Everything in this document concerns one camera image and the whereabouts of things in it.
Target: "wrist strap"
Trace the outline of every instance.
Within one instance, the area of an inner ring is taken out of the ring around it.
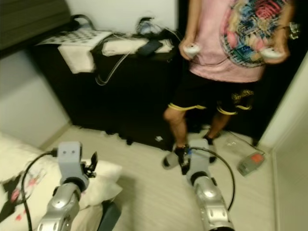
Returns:
[[[289,26],[283,26],[283,25],[280,25],[276,28],[276,30],[280,30],[280,29],[288,29],[290,28]]]

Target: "bed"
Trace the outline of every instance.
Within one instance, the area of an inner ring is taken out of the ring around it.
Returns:
[[[0,230],[27,231],[27,219],[21,201],[20,182],[23,171],[42,151],[0,133]],[[72,224],[72,231],[111,231],[120,211],[110,200],[122,188],[117,185],[121,166],[99,160],[90,179],[89,187],[82,193],[80,211]],[[33,229],[46,213],[52,192],[59,185],[61,174],[56,159],[46,156],[37,161],[26,176],[26,198]]]

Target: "light wooden floor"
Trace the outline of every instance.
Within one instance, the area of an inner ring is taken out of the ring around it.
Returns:
[[[201,134],[190,135],[190,139]],[[253,149],[240,141],[240,151],[230,151],[226,140],[230,134],[216,139],[217,152],[231,165],[236,177],[236,198],[231,218],[236,231],[274,231],[274,193],[271,160],[256,172],[244,178],[236,170],[236,164]],[[202,231],[193,192],[179,167],[166,171],[161,160],[167,154],[160,149],[126,142],[116,135],[107,136],[95,130],[71,127],[51,147],[61,141],[80,141],[83,157],[89,158],[95,151],[99,159],[123,166],[119,184],[124,188],[115,202],[122,215],[115,231]],[[231,197],[231,179],[220,162],[211,167],[226,203]]]

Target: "dark cabinet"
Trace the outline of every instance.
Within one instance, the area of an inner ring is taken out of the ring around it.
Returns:
[[[122,57],[102,55],[102,44],[91,51],[96,73],[72,74],[57,45],[31,48],[32,56],[46,76],[74,125],[118,133],[122,138],[171,150],[173,136],[163,120],[181,77],[177,49],[149,58],[129,55],[105,86]]]

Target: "baseboard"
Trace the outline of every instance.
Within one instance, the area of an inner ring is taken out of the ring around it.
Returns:
[[[63,125],[59,130],[57,130],[53,135],[51,135],[39,148],[41,150],[46,150],[50,145],[52,145],[60,136],[63,135],[70,127],[71,122]]]
[[[269,155],[272,155],[272,151],[273,151],[273,149],[272,148],[269,148],[269,147],[267,147],[267,146],[265,146],[265,145],[262,145],[262,144],[259,144],[258,146],[257,146],[259,149],[261,149],[262,151],[265,151],[267,154],[269,154]]]
[[[273,164],[273,183],[274,183],[274,203],[275,203],[275,230],[280,231],[280,207],[279,207],[279,187],[278,187],[278,171],[277,171],[277,156],[272,153]]]

